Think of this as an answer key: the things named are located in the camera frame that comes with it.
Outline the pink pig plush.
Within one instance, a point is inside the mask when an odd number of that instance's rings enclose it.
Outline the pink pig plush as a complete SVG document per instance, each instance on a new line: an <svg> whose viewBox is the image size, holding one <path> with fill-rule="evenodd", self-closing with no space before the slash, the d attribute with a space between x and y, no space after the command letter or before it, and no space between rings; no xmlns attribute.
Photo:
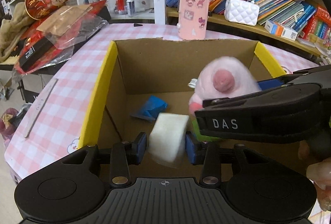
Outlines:
<svg viewBox="0 0 331 224"><path fill-rule="evenodd" d="M234 98L261 89L250 71L238 59L223 56L207 64L200 72L194 94L188 102L189 113L203 108L204 100Z"/></svg>

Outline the clear plastic bag pile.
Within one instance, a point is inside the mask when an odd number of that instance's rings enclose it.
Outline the clear plastic bag pile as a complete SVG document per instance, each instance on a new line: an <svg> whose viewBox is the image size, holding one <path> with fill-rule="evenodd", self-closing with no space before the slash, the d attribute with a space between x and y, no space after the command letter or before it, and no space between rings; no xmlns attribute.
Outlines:
<svg viewBox="0 0 331 224"><path fill-rule="evenodd" d="M106 1L78 6L62 6L31 25L23 34L14 70L32 73L54 61L62 53L72 54L108 25L110 13Z"/></svg>

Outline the pink sticker cylinder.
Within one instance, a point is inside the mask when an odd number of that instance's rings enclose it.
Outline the pink sticker cylinder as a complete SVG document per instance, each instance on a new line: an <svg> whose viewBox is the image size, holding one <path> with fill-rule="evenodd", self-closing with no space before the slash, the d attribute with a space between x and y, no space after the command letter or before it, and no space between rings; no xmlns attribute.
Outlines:
<svg viewBox="0 0 331 224"><path fill-rule="evenodd" d="M209 0L178 0L178 36L183 40L203 40Z"/></svg>

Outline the green blue toy bottle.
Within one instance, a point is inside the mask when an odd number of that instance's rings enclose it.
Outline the green blue toy bottle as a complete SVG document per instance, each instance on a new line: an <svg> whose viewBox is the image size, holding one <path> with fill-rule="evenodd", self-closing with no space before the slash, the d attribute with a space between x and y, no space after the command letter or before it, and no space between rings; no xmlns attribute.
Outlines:
<svg viewBox="0 0 331 224"><path fill-rule="evenodd" d="M193 128L193 133L194 133L196 139L200 142L220 142L220 141L222 141L222 139L218 138L218 137L210 137L210 136L202 135L200 133L198 122L196 119L192 120L192 128Z"/></svg>

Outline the white quilted pearl handbag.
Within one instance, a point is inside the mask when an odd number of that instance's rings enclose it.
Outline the white quilted pearl handbag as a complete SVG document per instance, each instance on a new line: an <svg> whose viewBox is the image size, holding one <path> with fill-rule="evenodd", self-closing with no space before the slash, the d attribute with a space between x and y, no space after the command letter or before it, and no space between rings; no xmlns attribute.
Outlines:
<svg viewBox="0 0 331 224"><path fill-rule="evenodd" d="M226 0L224 17L229 22L248 26L257 24L260 8L255 0Z"/></svg>

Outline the white sponge block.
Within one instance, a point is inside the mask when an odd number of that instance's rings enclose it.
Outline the white sponge block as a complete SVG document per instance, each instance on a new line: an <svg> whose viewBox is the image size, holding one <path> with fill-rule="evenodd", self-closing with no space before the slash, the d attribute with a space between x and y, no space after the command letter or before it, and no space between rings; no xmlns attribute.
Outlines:
<svg viewBox="0 0 331 224"><path fill-rule="evenodd" d="M163 166L177 168L185 155L188 115L160 113L148 139L148 152Z"/></svg>

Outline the brown cloth pile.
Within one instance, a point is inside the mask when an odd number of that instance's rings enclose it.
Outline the brown cloth pile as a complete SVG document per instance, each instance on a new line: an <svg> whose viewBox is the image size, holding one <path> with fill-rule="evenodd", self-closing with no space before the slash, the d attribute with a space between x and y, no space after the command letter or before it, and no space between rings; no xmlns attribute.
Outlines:
<svg viewBox="0 0 331 224"><path fill-rule="evenodd" d="M24 2L16 4L11 19L3 19L0 30L1 63L12 53L28 27L34 23L25 8Z"/></svg>

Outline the blue bag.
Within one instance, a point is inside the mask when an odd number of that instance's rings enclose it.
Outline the blue bag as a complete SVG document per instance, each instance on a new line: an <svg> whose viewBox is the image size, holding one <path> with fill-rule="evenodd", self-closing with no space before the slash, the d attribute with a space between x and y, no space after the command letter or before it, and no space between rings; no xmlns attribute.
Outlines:
<svg viewBox="0 0 331 224"><path fill-rule="evenodd" d="M167 107L168 104L164 100L151 95L144 104L138 110L131 113L130 116L153 122L156 121L158 115L164 112Z"/></svg>

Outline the grey ruler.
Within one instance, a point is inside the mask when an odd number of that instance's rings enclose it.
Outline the grey ruler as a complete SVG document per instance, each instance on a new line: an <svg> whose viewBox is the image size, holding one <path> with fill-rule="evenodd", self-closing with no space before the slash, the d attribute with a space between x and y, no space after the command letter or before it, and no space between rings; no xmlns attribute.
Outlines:
<svg viewBox="0 0 331 224"><path fill-rule="evenodd" d="M48 98L51 95L51 92L53 91L53 89L55 88L55 85L57 84L58 79L55 78L54 80L51 80L48 85L46 86L44 93L42 94L42 97L40 98L40 100L36 103L36 107L34 107L34 109L30 109L31 110L31 115L29 117L29 121L27 124L27 132L24 135L25 139L29 138L29 135L38 119L38 117L40 116L40 113L42 112L44 106L46 105Z"/></svg>

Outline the pink checkered tablecloth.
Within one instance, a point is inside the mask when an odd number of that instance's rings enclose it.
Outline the pink checkered tablecloth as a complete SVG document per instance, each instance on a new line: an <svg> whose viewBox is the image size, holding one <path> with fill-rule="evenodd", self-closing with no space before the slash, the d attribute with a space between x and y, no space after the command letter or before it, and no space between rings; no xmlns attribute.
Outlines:
<svg viewBox="0 0 331 224"><path fill-rule="evenodd" d="M51 79L58 79L46 105L38 117L28 139L24 138L31 110L42 97L45 88L24 116L6 151L5 160L18 180L50 165L79 149L79 139L85 114L100 67L111 41L163 39L182 41L176 26L131 23L110 24L90 39ZM205 40L241 37L208 31ZM284 69L291 73L315 66L314 62L290 52L262 43Z"/></svg>

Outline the yellow cardboard box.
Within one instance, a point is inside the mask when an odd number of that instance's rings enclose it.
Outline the yellow cardboard box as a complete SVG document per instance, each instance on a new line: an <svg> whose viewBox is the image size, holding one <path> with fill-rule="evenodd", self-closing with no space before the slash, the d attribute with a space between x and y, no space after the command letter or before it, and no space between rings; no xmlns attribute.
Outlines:
<svg viewBox="0 0 331 224"><path fill-rule="evenodd" d="M188 83L221 56L237 58L258 81L284 75L281 65L257 41L111 41L92 90L78 146L110 148L120 140L150 132L153 124L135 119L131 113L151 95L165 100L169 113L188 113L193 93Z"/></svg>

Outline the orange white medicine box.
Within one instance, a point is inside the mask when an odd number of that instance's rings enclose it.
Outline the orange white medicine box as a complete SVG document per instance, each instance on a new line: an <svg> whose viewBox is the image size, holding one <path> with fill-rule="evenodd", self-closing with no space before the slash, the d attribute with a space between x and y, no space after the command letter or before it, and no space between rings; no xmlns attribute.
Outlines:
<svg viewBox="0 0 331 224"><path fill-rule="evenodd" d="M298 32L292 28L281 25L277 22L273 22L271 20L266 21L264 28L272 35L283 37L292 41L295 41L298 35Z"/></svg>

